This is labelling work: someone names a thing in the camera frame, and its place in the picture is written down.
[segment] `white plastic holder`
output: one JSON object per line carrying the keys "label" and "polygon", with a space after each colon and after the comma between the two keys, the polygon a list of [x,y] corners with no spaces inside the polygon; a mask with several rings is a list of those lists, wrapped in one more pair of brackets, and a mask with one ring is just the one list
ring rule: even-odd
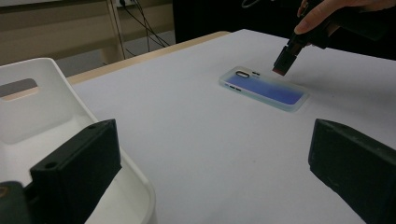
{"label": "white plastic holder", "polygon": [[[30,94],[0,98],[0,182],[24,186],[33,165],[98,121],[52,59],[0,66],[0,86],[25,79],[36,84]],[[120,154],[122,169],[87,223],[156,224],[154,188],[122,148]]]}

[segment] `black cable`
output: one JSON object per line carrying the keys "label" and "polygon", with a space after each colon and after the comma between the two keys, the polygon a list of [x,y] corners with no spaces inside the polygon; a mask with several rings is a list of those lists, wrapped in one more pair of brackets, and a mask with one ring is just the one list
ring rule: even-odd
{"label": "black cable", "polygon": [[128,51],[128,53],[130,53],[132,56],[137,56],[134,53],[132,53],[131,51],[129,51],[128,49],[126,49],[126,51]]}
{"label": "black cable", "polygon": [[149,29],[148,29],[147,24],[146,24],[146,19],[143,19],[143,22],[145,23],[145,28],[146,28],[146,39],[148,41],[148,52],[150,52],[151,50],[149,49]]}
{"label": "black cable", "polygon": [[[122,2],[123,2],[123,1],[120,0],[120,3],[121,3],[121,5],[123,6],[123,8],[125,9],[125,11],[126,11],[132,18],[134,18],[137,22],[139,22],[140,25],[142,25],[143,27],[145,27],[146,31],[150,31],[152,34],[155,35],[155,33],[154,33],[152,30],[148,29],[147,26],[145,26],[140,20],[137,19],[137,17],[135,17],[135,16],[128,10],[128,8],[125,6],[125,2],[123,2],[124,4],[122,4]],[[165,47],[162,43],[158,43],[158,42],[157,42],[155,39],[153,39],[151,36],[149,36],[149,38],[150,38],[152,41],[154,41],[156,44],[158,44],[158,45],[160,45],[160,46],[162,46],[162,47]]]}
{"label": "black cable", "polygon": [[157,37],[158,41],[160,41],[162,44],[164,42],[167,46],[170,46],[164,39],[160,38],[159,36],[157,36],[157,34],[154,33],[153,29],[151,28],[151,25],[149,24],[149,21],[146,19],[145,13],[143,12],[143,8],[141,7],[139,1],[138,0],[134,0],[134,1],[136,2],[137,8],[139,8],[140,14],[142,14],[142,17],[143,17],[145,23],[147,22],[147,25],[148,25],[148,28],[150,29],[150,31],[155,35],[155,37]]}

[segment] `phone case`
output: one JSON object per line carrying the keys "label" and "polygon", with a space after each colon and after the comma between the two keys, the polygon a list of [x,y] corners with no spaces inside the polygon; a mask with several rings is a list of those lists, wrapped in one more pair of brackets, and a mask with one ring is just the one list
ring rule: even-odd
{"label": "phone case", "polygon": [[262,76],[246,67],[237,66],[219,78],[219,84],[227,89],[272,105],[276,108],[296,111],[308,97],[307,91],[297,85]]}

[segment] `white table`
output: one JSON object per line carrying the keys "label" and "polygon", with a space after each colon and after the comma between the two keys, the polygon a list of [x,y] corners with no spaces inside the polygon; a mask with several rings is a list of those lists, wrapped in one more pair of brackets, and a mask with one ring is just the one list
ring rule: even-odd
{"label": "white table", "polygon": [[[396,148],[396,62],[306,47],[286,77],[271,70],[287,39],[248,30],[74,85],[152,182],[160,224],[364,223],[310,171],[315,119]],[[307,88],[294,113],[229,91],[235,66]]]}

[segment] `floor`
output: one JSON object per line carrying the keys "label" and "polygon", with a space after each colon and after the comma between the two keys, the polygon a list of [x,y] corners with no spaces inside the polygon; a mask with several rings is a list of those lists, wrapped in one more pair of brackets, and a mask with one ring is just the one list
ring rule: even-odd
{"label": "floor", "polygon": [[[169,31],[152,35],[149,38],[143,37],[136,40],[128,41],[124,43],[125,50],[127,51],[127,58],[154,51],[155,49],[161,49],[166,46],[171,46],[176,43],[175,32]],[[104,66],[100,57],[100,50],[93,50],[85,52],[72,57],[62,58],[55,60],[60,67],[61,71],[66,77],[92,70]],[[0,98],[3,98],[12,93],[19,91],[25,91],[36,87],[35,82],[32,79],[25,79],[22,81],[9,83],[0,86]]]}
{"label": "floor", "polygon": [[[164,46],[174,45],[176,43],[174,31],[160,33],[157,34],[157,36],[162,42],[159,42],[158,38],[154,35],[152,35],[149,39],[143,37],[133,41],[125,42],[124,47],[127,52],[126,57],[132,58],[155,49],[161,49],[163,48],[163,46],[159,45],[161,43],[163,43]],[[56,63],[61,68],[66,77],[70,77],[105,65],[100,58],[99,50],[56,60]]]}

